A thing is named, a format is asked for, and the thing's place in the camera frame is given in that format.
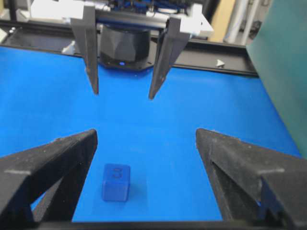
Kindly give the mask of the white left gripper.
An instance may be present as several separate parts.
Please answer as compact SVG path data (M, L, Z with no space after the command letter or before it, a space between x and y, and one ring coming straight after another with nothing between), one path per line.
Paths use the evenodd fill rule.
M32 0L30 19L72 28L94 94L99 94L97 24L161 30L157 39L152 100L191 36L211 36L203 0Z

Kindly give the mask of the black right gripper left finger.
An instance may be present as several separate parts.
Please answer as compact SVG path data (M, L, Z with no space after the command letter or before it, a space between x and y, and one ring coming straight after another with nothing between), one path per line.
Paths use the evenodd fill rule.
M90 129L0 159L0 223L71 221L97 148Z

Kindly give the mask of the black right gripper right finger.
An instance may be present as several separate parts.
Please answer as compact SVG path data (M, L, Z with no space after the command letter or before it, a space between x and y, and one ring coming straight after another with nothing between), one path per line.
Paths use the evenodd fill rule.
M207 129L196 146L223 220L307 225L307 161Z

